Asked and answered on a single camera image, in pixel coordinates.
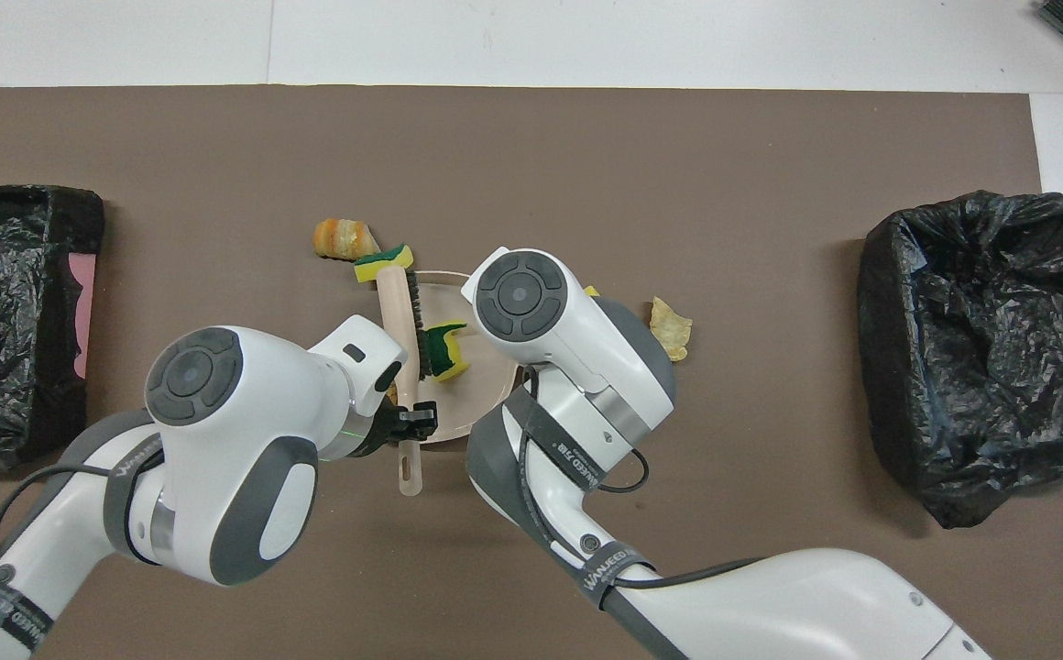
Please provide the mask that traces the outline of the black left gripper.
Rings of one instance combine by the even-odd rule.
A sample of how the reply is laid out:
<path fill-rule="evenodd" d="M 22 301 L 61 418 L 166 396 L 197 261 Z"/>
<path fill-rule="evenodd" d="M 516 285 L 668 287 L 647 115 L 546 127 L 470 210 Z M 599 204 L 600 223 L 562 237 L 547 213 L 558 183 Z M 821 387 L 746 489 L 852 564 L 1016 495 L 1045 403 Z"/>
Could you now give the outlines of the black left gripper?
<path fill-rule="evenodd" d="M 438 405 L 435 402 L 415 402 L 414 408 L 379 408 L 369 426 L 368 454 L 396 443 L 399 431 L 402 440 L 425 442 L 438 425 Z"/>

